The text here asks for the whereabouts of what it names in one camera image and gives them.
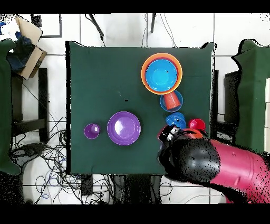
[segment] orange bowl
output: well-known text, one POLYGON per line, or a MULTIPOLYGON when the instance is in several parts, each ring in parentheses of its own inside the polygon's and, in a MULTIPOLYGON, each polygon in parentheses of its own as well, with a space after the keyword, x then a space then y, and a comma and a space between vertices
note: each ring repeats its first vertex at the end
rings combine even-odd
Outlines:
POLYGON ((180 82, 182 79, 182 67, 179 63, 179 61, 172 56, 171 54, 167 54, 167 53, 157 53, 157 54, 153 54, 152 56, 150 56, 143 64, 142 68, 141 68, 141 80, 143 85, 153 94, 158 94, 158 95, 164 95, 164 94, 169 94, 170 92, 176 90, 176 88, 179 86, 180 82), (170 88, 169 90, 166 91, 155 91, 153 89, 151 89, 149 87, 149 85, 146 82, 146 70, 149 66, 150 63, 152 63, 153 61, 159 60, 159 59, 165 59, 170 61, 177 70, 177 80, 176 83, 174 84, 174 86, 172 88, 170 88))

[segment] orange cup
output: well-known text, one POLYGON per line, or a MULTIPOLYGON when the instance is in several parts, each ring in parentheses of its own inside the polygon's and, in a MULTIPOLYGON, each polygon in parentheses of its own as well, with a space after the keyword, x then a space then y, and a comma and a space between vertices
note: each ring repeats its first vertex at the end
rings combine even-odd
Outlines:
POLYGON ((167 110, 173 109, 181 105, 175 92, 170 92, 169 94, 164 94, 164 101, 167 110))

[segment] red cup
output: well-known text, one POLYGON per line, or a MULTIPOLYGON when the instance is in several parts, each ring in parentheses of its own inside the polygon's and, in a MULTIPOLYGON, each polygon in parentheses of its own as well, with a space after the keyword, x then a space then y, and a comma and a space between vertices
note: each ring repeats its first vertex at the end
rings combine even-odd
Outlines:
POLYGON ((175 92, 170 92, 169 94, 164 94, 164 101, 167 110, 173 109, 181 105, 175 92))
POLYGON ((205 123, 202 119, 191 119, 188 122, 188 127, 197 130, 205 130, 205 123))

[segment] cardboard box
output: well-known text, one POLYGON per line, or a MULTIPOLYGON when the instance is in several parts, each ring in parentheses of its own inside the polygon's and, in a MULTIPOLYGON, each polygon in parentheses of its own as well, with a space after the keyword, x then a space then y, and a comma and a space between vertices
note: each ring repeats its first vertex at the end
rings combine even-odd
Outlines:
MULTIPOLYGON (((36 46, 43 33, 42 30, 20 16, 16 16, 15 19, 20 28, 21 34, 29 38, 32 44, 36 46)), ((46 54, 46 51, 36 46, 30 55, 25 68, 18 74, 25 79, 34 77, 46 54)))

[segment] green tablecloth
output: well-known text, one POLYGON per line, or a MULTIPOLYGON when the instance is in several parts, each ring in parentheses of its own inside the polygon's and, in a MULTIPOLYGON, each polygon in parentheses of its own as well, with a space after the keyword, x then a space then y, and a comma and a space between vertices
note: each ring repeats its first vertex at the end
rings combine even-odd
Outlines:
POLYGON ((20 168, 11 162, 8 153, 11 147, 11 67, 6 60, 7 53, 16 44, 11 39, 0 41, 0 171, 19 174, 20 168))
POLYGON ((186 122, 200 118, 209 132, 211 52, 213 43, 196 48, 87 48, 70 44, 71 64, 71 173, 164 174, 157 161, 157 134, 169 115, 160 106, 160 96, 141 81, 141 67, 152 54, 176 57, 183 71, 177 88, 184 103, 179 112, 186 122), (119 111, 135 114, 141 124, 139 139, 120 146, 110 140, 107 123, 119 111), (101 126, 95 140, 85 138, 89 123, 101 126))
POLYGON ((264 151, 265 79, 270 78, 270 48, 258 46, 252 40, 245 40, 241 45, 241 53, 234 57, 242 70, 236 144, 261 153, 264 151))

